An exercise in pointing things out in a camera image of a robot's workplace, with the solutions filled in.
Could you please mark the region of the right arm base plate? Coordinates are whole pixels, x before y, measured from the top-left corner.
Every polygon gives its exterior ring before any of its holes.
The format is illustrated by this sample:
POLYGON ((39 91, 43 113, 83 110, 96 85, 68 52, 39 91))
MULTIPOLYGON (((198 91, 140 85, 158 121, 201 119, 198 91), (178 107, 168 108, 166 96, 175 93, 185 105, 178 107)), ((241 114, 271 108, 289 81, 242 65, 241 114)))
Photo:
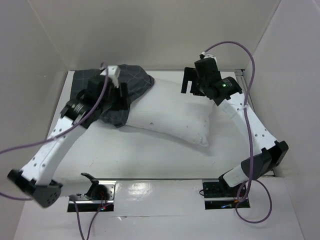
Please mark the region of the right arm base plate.
POLYGON ((203 181, 199 194, 204 197, 206 210, 235 209, 238 204, 237 192, 240 185, 224 189, 217 180, 203 181))

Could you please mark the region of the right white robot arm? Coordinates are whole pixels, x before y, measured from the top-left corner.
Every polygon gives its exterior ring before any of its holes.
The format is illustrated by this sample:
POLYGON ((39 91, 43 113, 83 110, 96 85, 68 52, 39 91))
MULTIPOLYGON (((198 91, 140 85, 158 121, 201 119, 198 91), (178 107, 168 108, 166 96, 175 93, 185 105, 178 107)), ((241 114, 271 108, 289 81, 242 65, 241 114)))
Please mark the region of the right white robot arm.
POLYGON ((248 103, 245 93, 235 78, 221 76, 215 57, 205 57, 185 67, 181 93, 207 97, 233 121, 249 145, 249 157, 240 165, 218 178, 218 190, 230 196, 236 186, 257 180, 279 166, 289 150, 285 141, 278 141, 262 124, 248 103))

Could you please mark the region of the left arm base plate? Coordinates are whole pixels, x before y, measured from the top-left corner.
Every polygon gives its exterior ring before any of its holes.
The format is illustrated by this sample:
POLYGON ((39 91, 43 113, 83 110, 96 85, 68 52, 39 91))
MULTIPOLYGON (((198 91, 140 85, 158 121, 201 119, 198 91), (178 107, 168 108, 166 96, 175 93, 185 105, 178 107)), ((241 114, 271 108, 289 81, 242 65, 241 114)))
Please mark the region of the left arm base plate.
POLYGON ((82 176, 90 180, 91 186, 84 193, 77 193, 69 198, 67 212, 75 213, 76 206, 79 212, 113 212, 116 192, 116 181, 99 179, 87 172, 82 172, 82 176))

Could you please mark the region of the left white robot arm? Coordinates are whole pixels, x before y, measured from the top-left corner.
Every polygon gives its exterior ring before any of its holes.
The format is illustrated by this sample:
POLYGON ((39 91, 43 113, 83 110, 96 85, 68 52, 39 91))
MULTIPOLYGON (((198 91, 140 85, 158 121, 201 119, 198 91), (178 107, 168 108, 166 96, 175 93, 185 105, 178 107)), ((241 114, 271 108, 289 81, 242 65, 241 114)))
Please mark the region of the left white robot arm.
POLYGON ((86 88, 66 103, 38 152, 21 169, 12 169, 7 178, 41 207, 50 207, 62 193, 63 184, 53 176, 69 149, 102 113, 128 110, 129 106, 125 82, 103 75, 92 77, 86 88))

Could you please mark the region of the white pillow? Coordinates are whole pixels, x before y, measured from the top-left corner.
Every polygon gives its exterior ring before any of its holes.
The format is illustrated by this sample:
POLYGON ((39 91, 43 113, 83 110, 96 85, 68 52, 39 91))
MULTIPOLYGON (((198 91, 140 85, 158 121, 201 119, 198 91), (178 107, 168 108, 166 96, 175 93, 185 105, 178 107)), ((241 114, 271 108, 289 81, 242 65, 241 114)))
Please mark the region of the white pillow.
POLYGON ((153 87, 131 104, 126 125, 207 147, 213 105, 206 97, 181 93, 175 82, 156 79, 153 87))

